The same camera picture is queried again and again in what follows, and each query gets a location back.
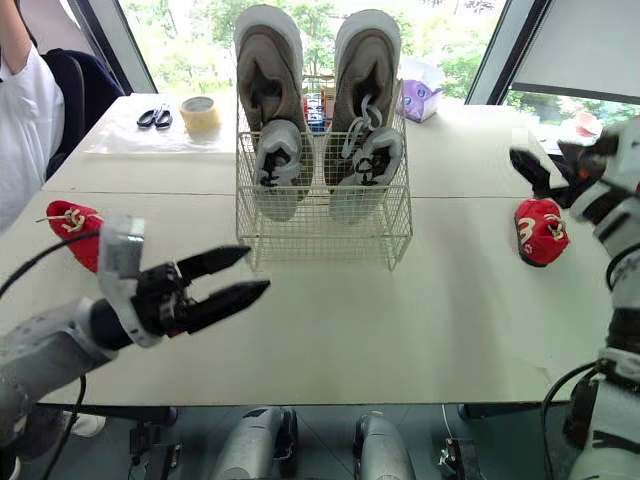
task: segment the black scissors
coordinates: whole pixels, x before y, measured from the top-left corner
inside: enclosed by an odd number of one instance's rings
[[[140,128],[149,128],[152,125],[155,125],[156,128],[160,130],[163,128],[169,128],[171,126],[171,122],[173,122],[173,117],[169,111],[169,106],[167,104],[162,104],[155,110],[147,110],[140,115],[137,124]]]

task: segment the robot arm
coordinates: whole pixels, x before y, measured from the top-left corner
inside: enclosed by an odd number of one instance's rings
[[[511,161],[535,196],[551,197],[594,235],[611,257],[606,272],[613,318],[598,353],[598,375],[578,383],[565,435],[583,449],[570,480],[640,478],[640,117],[606,132],[591,147],[560,145],[569,185],[549,186],[549,173],[529,153]]]
[[[121,348],[195,333],[247,308],[270,284],[241,282],[195,302],[186,291],[191,281],[232,266],[249,248],[221,247],[140,272],[143,229],[141,220],[105,220],[98,277],[106,300],[75,300],[0,339],[0,447],[16,438],[16,426],[43,396],[114,360]]]

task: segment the masking tape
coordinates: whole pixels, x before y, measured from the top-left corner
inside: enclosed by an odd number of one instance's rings
[[[180,114],[190,132],[207,132],[220,125],[220,116],[209,97],[192,97],[180,105]]]

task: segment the white wire basket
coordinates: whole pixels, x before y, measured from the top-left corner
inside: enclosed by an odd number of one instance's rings
[[[317,96],[329,82],[313,79],[305,94]],[[401,86],[399,81],[398,102]],[[389,114],[387,126],[402,137],[403,151],[388,185],[338,186],[351,164],[336,161],[347,134],[317,132],[316,125],[316,133],[302,135],[304,167],[294,185],[265,187],[256,181],[260,132],[247,131],[238,100],[236,236],[251,247],[248,260],[254,270],[272,262],[367,262],[395,268],[413,235],[404,106],[399,107]]]

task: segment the red shoe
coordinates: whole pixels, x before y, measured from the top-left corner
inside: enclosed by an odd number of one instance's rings
[[[545,267],[569,245],[558,206],[551,200],[530,198],[515,214],[520,257],[534,267]]]
[[[47,219],[53,232],[62,240],[81,233],[100,230],[102,219],[93,208],[56,200],[47,207]],[[69,245],[76,259],[93,273],[98,271],[98,237],[87,238]]]

